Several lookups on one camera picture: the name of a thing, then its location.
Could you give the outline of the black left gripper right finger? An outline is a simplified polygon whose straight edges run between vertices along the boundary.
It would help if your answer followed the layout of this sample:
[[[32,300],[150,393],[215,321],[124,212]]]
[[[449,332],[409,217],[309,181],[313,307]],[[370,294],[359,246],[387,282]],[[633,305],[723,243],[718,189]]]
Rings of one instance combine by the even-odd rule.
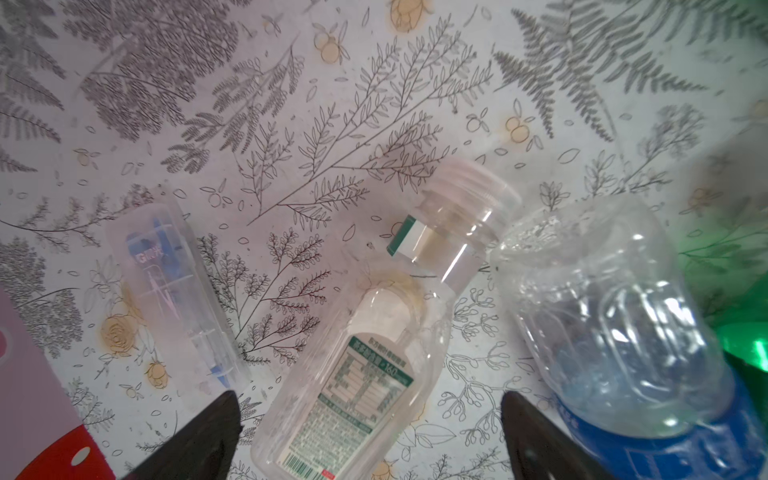
[[[614,479],[597,460],[518,392],[504,393],[501,423],[516,480]]]

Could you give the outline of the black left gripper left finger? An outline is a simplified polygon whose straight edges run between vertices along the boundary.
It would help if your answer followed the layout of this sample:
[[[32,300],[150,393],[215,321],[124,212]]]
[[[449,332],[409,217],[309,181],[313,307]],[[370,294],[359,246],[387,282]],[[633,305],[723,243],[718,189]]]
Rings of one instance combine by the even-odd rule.
[[[227,390],[125,479],[226,479],[241,431],[237,394]]]

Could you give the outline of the square clear bottle green label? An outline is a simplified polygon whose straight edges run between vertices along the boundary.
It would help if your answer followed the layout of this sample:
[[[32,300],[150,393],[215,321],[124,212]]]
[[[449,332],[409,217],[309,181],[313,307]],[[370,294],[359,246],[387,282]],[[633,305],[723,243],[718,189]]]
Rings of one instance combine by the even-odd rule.
[[[430,396],[454,306],[516,220],[515,189],[471,160],[431,175],[386,251],[353,267],[251,446],[269,479],[367,479]]]

